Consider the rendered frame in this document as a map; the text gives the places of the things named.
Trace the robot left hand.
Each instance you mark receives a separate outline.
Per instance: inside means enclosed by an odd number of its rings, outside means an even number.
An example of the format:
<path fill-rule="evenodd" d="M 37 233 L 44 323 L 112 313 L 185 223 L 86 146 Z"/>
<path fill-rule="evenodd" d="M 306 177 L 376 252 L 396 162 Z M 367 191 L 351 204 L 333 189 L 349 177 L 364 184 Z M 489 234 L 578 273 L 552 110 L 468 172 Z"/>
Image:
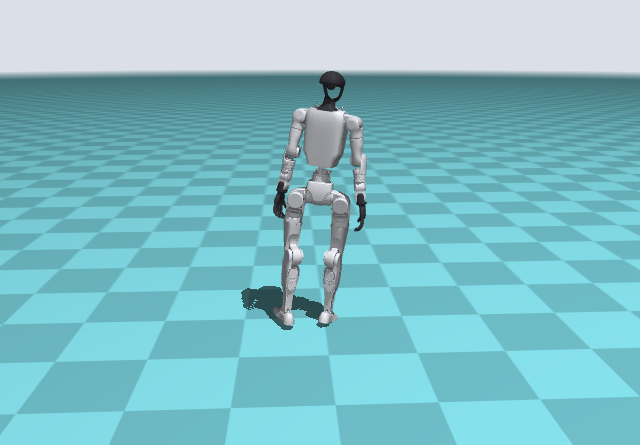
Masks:
<path fill-rule="evenodd" d="M 278 183 L 277 186 L 277 195 L 274 199 L 274 206 L 273 206 L 273 213 L 279 217 L 279 218 L 283 218 L 285 217 L 283 211 L 282 211 L 282 205 L 284 205 L 285 209 L 286 209 L 286 203 L 285 203 L 285 193 L 287 193 L 287 190 L 283 190 L 284 187 L 284 183 L 282 181 L 280 181 Z M 281 216 L 282 215 L 282 216 Z"/>

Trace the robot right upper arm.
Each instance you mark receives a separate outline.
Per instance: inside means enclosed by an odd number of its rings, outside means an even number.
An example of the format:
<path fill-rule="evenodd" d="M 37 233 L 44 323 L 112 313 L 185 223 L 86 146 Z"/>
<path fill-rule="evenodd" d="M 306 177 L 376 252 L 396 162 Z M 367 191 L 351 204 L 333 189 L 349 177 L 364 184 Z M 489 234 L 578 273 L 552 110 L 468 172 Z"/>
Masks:
<path fill-rule="evenodd" d="M 350 157 L 350 163 L 354 167 L 361 167 L 361 157 L 364 153 L 363 150 L 363 122 L 354 115 L 344 115 L 345 127 L 350 131 L 350 147 L 352 155 Z"/>

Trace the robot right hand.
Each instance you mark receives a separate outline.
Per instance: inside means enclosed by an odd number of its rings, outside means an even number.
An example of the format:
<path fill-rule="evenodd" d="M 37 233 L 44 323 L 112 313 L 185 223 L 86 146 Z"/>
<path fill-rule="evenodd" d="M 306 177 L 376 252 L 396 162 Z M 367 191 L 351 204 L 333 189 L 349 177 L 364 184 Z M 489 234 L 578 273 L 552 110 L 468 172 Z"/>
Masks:
<path fill-rule="evenodd" d="M 367 204 L 367 202 L 364 201 L 364 195 L 362 193 L 359 193 L 357 195 L 357 202 L 356 205 L 359 205 L 359 211 L 360 211 L 360 217 L 357 220 L 357 222 L 360 222 L 360 225 L 354 229 L 354 231 L 359 231 L 360 229 L 363 228 L 364 225 L 364 219 L 366 216 L 366 207 L 365 205 Z"/>

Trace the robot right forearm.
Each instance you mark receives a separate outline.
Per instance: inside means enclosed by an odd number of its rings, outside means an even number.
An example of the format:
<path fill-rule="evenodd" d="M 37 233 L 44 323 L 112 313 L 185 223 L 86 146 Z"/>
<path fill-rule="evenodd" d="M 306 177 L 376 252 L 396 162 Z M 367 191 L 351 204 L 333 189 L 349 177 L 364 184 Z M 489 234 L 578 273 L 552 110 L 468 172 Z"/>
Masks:
<path fill-rule="evenodd" d="M 357 201 L 357 195 L 359 193 L 362 193 L 364 195 L 364 201 L 366 199 L 366 194 L 365 194 L 365 190 L 366 190 L 366 165 L 367 165 L 367 157 L 365 154 L 362 155 L 361 157 L 361 167 L 360 168 L 355 168 L 355 170 L 353 170 L 353 175 L 354 175 L 354 190 L 356 191 L 355 193 L 355 200 Z M 356 186 L 356 187 L 355 187 Z"/>

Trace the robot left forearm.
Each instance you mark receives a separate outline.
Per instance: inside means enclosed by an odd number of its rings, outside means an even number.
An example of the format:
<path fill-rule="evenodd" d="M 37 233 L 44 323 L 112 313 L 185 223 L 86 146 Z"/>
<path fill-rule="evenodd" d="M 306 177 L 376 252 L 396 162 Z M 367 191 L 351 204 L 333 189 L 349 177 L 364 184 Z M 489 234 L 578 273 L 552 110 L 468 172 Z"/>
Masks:
<path fill-rule="evenodd" d="M 287 145 L 288 146 L 288 145 Z M 286 147 L 287 149 L 287 147 Z M 286 156 L 286 149 L 285 149 L 285 153 L 283 156 L 283 160 L 282 160 L 282 169 L 281 169 L 281 173 L 280 173 L 280 179 L 277 182 L 277 186 L 278 183 L 280 181 L 282 181 L 284 183 L 284 187 L 283 190 L 287 190 L 290 186 L 290 180 L 292 178 L 292 173 L 293 173 L 293 167 L 295 165 L 295 160 L 293 160 L 294 158 L 288 157 Z"/>

